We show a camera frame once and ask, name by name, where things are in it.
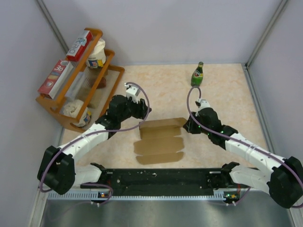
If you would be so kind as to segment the brown cardboard box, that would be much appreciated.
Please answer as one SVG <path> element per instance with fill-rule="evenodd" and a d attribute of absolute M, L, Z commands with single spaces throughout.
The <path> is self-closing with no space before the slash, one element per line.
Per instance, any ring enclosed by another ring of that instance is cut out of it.
<path fill-rule="evenodd" d="M 134 143 L 137 162 L 153 165 L 180 161 L 185 147 L 181 129 L 186 122 L 181 117 L 145 121 L 141 124 L 140 140 Z"/>

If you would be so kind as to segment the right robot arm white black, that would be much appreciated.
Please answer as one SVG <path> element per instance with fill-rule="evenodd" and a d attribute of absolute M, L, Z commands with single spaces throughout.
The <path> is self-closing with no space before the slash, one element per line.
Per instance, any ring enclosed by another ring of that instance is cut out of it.
<path fill-rule="evenodd" d="M 283 208 L 302 208 L 296 204 L 303 196 L 303 166 L 299 159 L 284 158 L 255 145 L 236 129 L 222 124 L 213 108 L 205 107 L 189 114 L 183 126 L 188 133 L 206 134 L 213 144 L 254 165 L 254 168 L 236 163 L 222 166 L 224 186 L 244 184 L 267 193 Z"/>

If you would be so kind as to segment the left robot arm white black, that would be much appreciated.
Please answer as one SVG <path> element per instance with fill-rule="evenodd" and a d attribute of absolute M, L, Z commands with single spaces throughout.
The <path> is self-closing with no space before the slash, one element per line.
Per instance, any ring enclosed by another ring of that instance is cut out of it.
<path fill-rule="evenodd" d="M 76 167 L 76 162 L 96 145 L 121 132 L 123 121 L 133 117 L 144 122 L 151 110 L 147 97 L 138 100 L 123 95 L 113 96 L 105 114 L 88 130 L 64 145 L 49 146 L 45 150 L 37 174 L 39 190 L 63 195 L 73 187 L 103 188 L 107 183 L 107 175 L 102 173 L 102 165 L 91 163 L 85 167 Z"/>

